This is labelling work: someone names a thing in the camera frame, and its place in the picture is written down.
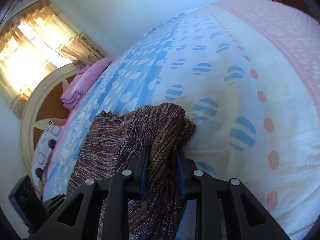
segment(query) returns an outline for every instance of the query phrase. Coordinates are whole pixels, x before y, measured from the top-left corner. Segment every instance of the beige floral curtain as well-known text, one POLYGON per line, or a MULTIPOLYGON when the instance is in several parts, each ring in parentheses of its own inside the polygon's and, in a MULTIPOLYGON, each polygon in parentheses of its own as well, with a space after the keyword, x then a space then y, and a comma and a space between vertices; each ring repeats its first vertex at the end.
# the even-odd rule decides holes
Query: beige floral curtain
POLYGON ((82 68, 107 56, 86 33, 73 24, 50 0, 41 0, 16 16, 30 26, 38 37, 63 57, 82 68))
POLYGON ((0 96, 19 118, 32 91, 54 65, 12 21, 0 32, 0 96))
POLYGON ((56 69, 23 35, 20 24, 31 27, 45 44, 79 68, 107 55, 49 0, 40 0, 18 13, 0 31, 0 96, 19 118, 36 86, 56 69))

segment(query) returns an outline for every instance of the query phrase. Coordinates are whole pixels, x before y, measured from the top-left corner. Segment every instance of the pillow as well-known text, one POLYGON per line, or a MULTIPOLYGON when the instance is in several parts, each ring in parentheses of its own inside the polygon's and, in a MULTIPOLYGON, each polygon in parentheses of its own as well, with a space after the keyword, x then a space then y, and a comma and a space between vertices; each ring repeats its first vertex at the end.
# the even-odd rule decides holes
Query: pillow
POLYGON ((48 121, 38 141, 31 166, 31 180, 38 191, 40 191, 41 184, 44 185, 45 183, 47 165, 50 162, 54 146, 61 130, 62 126, 60 127, 48 121))

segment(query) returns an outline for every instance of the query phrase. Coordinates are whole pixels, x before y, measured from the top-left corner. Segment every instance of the mattress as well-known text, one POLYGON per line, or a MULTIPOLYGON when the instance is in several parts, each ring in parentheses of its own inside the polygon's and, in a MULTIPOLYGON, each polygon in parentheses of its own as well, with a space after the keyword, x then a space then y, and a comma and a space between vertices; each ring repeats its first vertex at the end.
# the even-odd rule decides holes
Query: mattress
MULTIPOLYGON (((181 13, 118 57, 72 112, 43 200, 65 193, 92 119, 172 102, 196 125, 187 158, 239 178, 291 239, 320 213, 320 26, 286 5, 225 0, 181 13)), ((194 239, 189 202, 177 239, 194 239)))

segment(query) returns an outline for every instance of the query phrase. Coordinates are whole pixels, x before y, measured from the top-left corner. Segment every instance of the pink blanket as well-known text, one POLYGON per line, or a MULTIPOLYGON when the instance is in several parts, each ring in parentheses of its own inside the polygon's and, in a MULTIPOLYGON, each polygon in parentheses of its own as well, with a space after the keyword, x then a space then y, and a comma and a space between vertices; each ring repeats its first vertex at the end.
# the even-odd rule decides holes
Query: pink blanket
POLYGON ((110 61, 103 58, 81 70, 61 95, 63 106, 71 111, 109 65, 110 61))

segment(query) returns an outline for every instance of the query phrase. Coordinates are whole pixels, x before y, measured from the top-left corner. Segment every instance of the brown knitted fabric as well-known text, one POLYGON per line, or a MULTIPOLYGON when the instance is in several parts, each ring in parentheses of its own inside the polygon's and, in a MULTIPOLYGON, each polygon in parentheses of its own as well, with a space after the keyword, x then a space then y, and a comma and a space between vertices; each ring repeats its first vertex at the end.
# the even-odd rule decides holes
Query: brown knitted fabric
MULTIPOLYGON (((174 239, 185 208, 176 172, 176 149, 190 138, 196 125, 175 104, 143 106, 127 115, 103 111, 92 122, 68 184, 68 195, 87 178, 103 180, 126 169, 144 145, 151 152, 147 192, 129 200, 129 239, 174 239)), ((104 201, 98 238, 101 238, 104 201)))

